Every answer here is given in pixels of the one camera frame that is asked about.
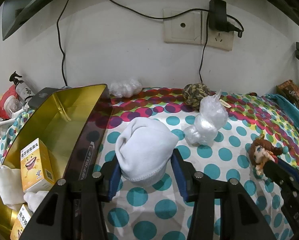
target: brown package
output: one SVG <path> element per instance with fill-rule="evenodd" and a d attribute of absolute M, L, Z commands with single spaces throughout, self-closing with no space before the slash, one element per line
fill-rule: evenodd
<path fill-rule="evenodd" d="M 278 93 L 284 96 L 299 109 L 299 87 L 292 80 L 287 80 L 277 86 Z"/>

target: cardboard box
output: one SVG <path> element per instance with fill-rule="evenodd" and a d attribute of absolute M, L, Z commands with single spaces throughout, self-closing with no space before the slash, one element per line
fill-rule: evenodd
<path fill-rule="evenodd" d="M 47 147 L 39 138 L 21 150 L 20 169 L 25 193 L 50 190 L 55 184 Z"/>
<path fill-rule="evenodd" d="M 23 204 L 20 208 L 13 229 L 11 230 L 11 240 L 18 240 L 23 233 L 24 228 L 31 219 L 33 212 L 31 212 L 27 205 Z"/>

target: screw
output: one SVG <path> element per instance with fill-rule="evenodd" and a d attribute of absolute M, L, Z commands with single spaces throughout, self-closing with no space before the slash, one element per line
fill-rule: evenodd
<path fill-rule="evenodd" d="M 65 180 L 65 179 L 59 179 L 59 180 L 57 181 L 57 184 L 60 185 L 60 186 L 63 186 L 65 183 L 66 183 L 66 180 Z"/>
<path fill-rule="evenodd" d="M 203 178 L 203 176 L 204 176 L 204 173 L 201 171 L 197 171 L 194 173 L 194 177 L 197 179 L 201 179 L 201 178 Z"/>
<path fill-rule="evenodd" d="M 239 181 L 238 181 L 237 179 L 235 179 L 235 178 L 231 178 L 231 179 L 230 179 L 230 183 L 231 183 L 232 185 L 237 185 L 237 184 L 239 183 Z"/>
<path fill-rule="evenodd" d="M 99 171 L 95 171 L 95 172 L 93 172 L 93 174 L 92 174 L 92 177 L 93 178 L 99 178 L 100 176 L 102 176 L 102 173 L 100 173 Z"/>

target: wall plate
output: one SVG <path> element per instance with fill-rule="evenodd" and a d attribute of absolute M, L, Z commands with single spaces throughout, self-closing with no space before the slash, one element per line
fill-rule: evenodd
<path fill-rule="evenodd" d="M 205 44 L 206 40 L 206 17 L 207 13 L 204 13 L 202 24 L 202 44 Z M 228 18 L 227 21 L 235 25 L 234 20 Z M 208 28 L 208 46 L 230 51 L 233 49 L 233 40 L 234 32 L 219 32 Z"/>
<path fill-rule="evenodd" d="M 164 17 L 179 14 L 186 9 L 163 9 Z M 164 20 L 164 41 L 201 44 L 201 12 L 189 12 L 179 17 Z"/>

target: power cord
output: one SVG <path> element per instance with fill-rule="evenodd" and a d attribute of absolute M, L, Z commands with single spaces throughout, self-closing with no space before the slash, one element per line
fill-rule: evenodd
<path fill-rule="evenodd" d="M 66 81 L 65 74 L 64 74 L 64 62 L 65 62 L 65 56 L 66 55 L 65 55 L 65 52 L 62 49 L 62 44 L 60 43 L 59 20 L 62 17 L 62 15 L 63 15 L 66 7 L 67 7 L 68 2 L 69 2 L 69 0 L 67 0 L 67 2 L 65 3 L 65 6 L 64 6 L 62 12 L 60 13 L 60 15 L 59 15 L 59 17 L 57 19 L 57 22 L 56 22 L 57 34 L 58 34 L 58 44 L 59 44 L 60 51 L 63 54 L 63 59 L 62 59 L 62 75 L 63 75 L 63 80 L 64 80 L 64 83 L 65 83 L 65 86 L 67 86 L 67 81 Z"/>
<path fill-rule="evenodd" d="M 129 11 L 131 11 L 131 12 L 133 12 L 133 13 L 136 13 L 136 14 L 140 15 L 140 16 L 143 16 L 143 17 L 146 17 L 146 18 L 149 18 L 149 19 L 154 19 L 154 20 L 169 20 L 169 19 L 173 19 L 173 18 L 179 17 L 179 16 L 181 16 L 181 15 L 183 15 L 183 14 L 186 14 L 186 13 L 188 13 L 188 12 L 192 12 L 192 11 L 210 12 L 210 11 L 207 10 L 207 9 L 193 8 L 193 9 L 189 9 L 189 10 L 186 10 L 186 11 L 184 11 L 184 12 L 181 12 L 181 13 L 179 13 L 179 14 L 175 14 L 175 15 L 172 15 L 172 16 L 169 16 L 169 17 L 153 17 L 153 16 L 149 16 L 149 15 L 146 15 L 146 14 L 142 14 L 142 13 L 140 13 L 140 12 L 138 12 L 138 11 L 132 9 L 132 8 L 129 8 L 129 7 L 127 7 L 127 6 L 124 6 L 124 5 L 122 5 L 122 4 L 119 4 L 118 2 L 115 2 L 114 0 L 109 0 L 109 1 L 112 2 L 112 3 L 114 3 L 114 4 L 117 5 L 117 6 L 121 7 L 121 8 L 127 9 L 127 10 L 129 10 Z M 231 16 L 231 15 L 228 15 L 228 14 L 227 14 L 227 17 L 233 19 L 234 21 L 236 21 L 236 22 L 239 24 L 239 26 L 241 27 L 241 30 L 239 30 L 239 32 L 238 32 L 238 36 L 241 38 L 241 37 L 242 37 L 242 33 L 243 33 L 243 31 L 244 31 L 243 25 L 242 25 L 242 24 L 240 23 L 240 21 L 237 20 L 235 17 L 233 17 L 233 16 Z M 207 18 L 206 18 L 206 39 L 205 39 L 205 44 L 204 44 L 204 47 L 203 47 L 203 53 L 202 53 L 202 58 L 201 58 L 201 64 L 200 64 L 200 68 L 199 68 L 199 75 L 200 75 L 200 80 L 201 80 L 202 83 L 203 83 L 203 80 L 202 80 L 202 76 L 201 76 L 201 69 L 202 69 L 202 65 L 203 65 L 203 57 L 204 57 L 205 47 L 206 47 L 206 45 L 207 45 L 207 43 L 208 43 L 208 19 L 209 19 L 209 13 L 208 13 Z"/>

